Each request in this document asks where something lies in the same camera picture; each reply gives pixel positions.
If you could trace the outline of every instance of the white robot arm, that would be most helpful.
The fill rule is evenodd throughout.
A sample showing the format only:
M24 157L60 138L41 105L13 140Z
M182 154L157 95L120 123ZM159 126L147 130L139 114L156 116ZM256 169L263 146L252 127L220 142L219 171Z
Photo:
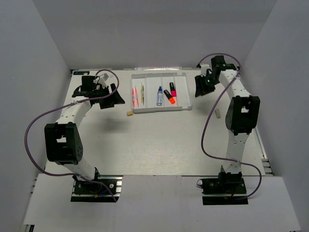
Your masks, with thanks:
M115 88L115 84L111 84L112 91ZM82 85L74 91L72 102L85 98L103 97L109 93L109 88L106 86L104 78L90 75L82 76ZM105 109L114 107L115 104L124 104L125 101L116 91L102 100L77 103L63 112L55 123L47 124L44 129L48 160L90 180L94 180L99 176L99 172L83 157L83 144L78 133L78 127L85 114L96 103L100 104L101 109Z
M260 99L252 96L237 77L237 68L233 64L226 64L223 56L211 59L211 67L201 64L201 75L196 76L196 97L203 96L215 90L215 85L221 83L227 87L231 100L226 113L225 124L228 129L228 146L218 178L203 179L204 194L225 194L246 192L241 173L242 156L246 141L255 128L260 106Z

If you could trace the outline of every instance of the clear bottle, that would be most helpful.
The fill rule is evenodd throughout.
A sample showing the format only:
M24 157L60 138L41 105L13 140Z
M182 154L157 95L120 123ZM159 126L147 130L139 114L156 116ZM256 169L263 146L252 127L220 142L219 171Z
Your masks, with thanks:
M163 101L163 92L162 87L159 87L158 93L156 94L156 105L162 105Z

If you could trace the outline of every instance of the white table surface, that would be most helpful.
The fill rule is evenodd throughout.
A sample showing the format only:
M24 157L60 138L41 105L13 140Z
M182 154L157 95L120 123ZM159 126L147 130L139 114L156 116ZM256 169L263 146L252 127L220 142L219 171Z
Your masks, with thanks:
M120 78L118 89L126 101L123 105L100 110L96 104L89 110L79 126L84 146L84 157L103 175L218 175L223 164L206 157L200 147L200 139L209 111L224 89L221 84L209 95L195 98L194 77L200 71L114 71ZM191 101L190 111L155 112L126 116L131 110L130 79L136 73L176 72L187 74ZM71 101L73 91L81 85L80 75L72 76L65 103ZM107 84L115 82L109 78ZM225 114L230 99L227 94L219 102L222 117L211 118L206 131L205 149L214 156L225 157L228 132ZM261 147L255 132L249 136L243 161L256 165L264 175ZM53 162L47 162L46 170L64 173L68 170ZM243 175L258 175L251 167L242 167Z
M202 205L198 177L124 176L117 203L70 202L73 179L43 174L24 224L34 232L289 232L299 224L281 177L264 177L248 205ZM245 177L248 192L258 177Z

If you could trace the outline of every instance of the gray wall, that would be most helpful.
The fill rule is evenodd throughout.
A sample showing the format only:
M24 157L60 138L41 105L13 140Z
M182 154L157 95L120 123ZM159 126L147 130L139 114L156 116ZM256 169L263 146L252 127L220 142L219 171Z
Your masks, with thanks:
M261 98L258 127L282 175L303 232L309 232L309 1L278 0L244 65Z
M23 145L24 131L38 114L64 101L70 72L31 0L0 2L0 230L22 224L37 170ZM34 125L29 142L44 165L43 128L56 115Z
M244 61L276 0L33 0L71 69Z

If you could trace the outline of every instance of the plastic tray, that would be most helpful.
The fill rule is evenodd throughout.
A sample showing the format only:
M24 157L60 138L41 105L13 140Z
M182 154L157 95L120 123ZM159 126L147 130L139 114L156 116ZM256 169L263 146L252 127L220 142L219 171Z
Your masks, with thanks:
M133 74L131 77L131 88L137 88L139 106L135 98L135 107L132 105L134 113L155 112L155 111L172 111L172 110L190 110L192 103L188 91L187 75L186 73L177 74L176 72L170 73L140 73ZM165 94L163 93L162 106L156 105L156 96L159 86L162 91L169 89L169 83L173 82L177 92L175 104L171 104ZM140 85L144 85L144 104L141 101Z

